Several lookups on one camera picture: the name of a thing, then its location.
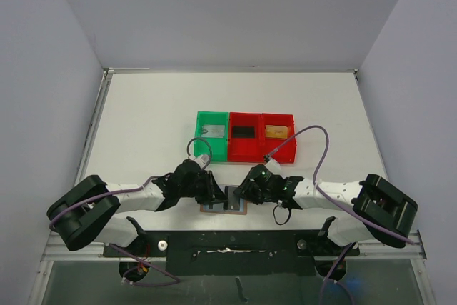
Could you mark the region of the brown leather card holder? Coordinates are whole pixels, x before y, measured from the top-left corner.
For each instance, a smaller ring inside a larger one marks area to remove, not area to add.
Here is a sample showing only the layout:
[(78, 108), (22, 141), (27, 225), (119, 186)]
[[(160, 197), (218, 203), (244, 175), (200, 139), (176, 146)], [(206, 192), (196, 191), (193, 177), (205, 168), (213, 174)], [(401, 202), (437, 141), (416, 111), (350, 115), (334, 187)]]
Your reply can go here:
[(247, 215), (247, 201), (235, 195), (237, 186), (224, 186), (227, 201), (224, 203), (201, 205), (200, 212), (207, 214)]

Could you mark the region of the dark grey VIP card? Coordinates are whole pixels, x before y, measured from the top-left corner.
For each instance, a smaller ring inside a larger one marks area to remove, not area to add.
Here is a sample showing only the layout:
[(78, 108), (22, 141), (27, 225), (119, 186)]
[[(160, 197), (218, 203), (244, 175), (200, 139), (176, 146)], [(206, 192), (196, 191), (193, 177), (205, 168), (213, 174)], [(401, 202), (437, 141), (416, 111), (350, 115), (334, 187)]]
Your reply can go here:
[(224, 193), (227, 197), (227, 201), (224, 204), (225, 211), (240, 211), (240, 200), (237, 196), (233, 194), (233, 191), (236, 189), (235, 186), (225, 186)]

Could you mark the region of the black card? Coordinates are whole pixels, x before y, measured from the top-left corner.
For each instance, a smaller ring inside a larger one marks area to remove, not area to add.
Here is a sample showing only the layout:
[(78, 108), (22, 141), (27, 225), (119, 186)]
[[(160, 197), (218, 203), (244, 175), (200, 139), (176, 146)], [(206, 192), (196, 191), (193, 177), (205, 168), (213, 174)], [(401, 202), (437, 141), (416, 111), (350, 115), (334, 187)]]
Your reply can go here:
[(254, 139), (256, 130), (254, 126), (233, 126), (231, 137), (235, 139)]

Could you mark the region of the silver grey card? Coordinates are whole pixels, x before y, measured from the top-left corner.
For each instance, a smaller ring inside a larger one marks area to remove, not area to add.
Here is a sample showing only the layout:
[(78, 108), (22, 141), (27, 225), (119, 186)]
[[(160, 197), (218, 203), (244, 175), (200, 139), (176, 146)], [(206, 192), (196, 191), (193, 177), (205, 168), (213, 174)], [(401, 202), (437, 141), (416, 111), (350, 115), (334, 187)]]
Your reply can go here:
[(226, 135), (226, 126), (223, 124), (204, 124), (201, 127), (201, 137), (222, 139)]

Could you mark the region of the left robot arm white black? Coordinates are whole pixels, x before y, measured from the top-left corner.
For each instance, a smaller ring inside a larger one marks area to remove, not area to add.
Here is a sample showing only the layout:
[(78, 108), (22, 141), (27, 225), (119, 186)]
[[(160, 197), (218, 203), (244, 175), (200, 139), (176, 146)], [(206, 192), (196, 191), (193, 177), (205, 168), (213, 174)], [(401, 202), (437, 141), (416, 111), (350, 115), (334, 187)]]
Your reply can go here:
[(209, 158), (185, 159), (162, 176), (150, 176), (142, 184), (109, 184), (100, 176), (87, 176), (48, 208), (50, 230), (56, 232), (69, 251), (93, 242), (115, 244), (128, 255), (140, 254), (145, 237), (140, 226), (124, 214), (133, 211), (165, 211), (180, 199), (200, 205), (223, 204), (227, 196), (207, 169)]

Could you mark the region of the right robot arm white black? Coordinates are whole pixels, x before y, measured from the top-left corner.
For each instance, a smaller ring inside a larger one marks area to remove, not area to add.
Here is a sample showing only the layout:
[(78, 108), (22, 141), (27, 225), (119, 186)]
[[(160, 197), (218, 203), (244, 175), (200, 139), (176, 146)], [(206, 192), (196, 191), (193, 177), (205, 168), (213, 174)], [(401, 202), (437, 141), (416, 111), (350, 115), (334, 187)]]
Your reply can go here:
[(288, 211), (343, 212), (325, 224), (318, 236), (319, 248), (326, 254), (370, 239), (398, 249), (413, 243), (408, 236), (418, 204), (377, 174), (369, 174), (362, 181), (322, 182), (302, 176), (283, 177), (259, 164), (249, 171), (235, 194), (253, 204), (275, 203)]

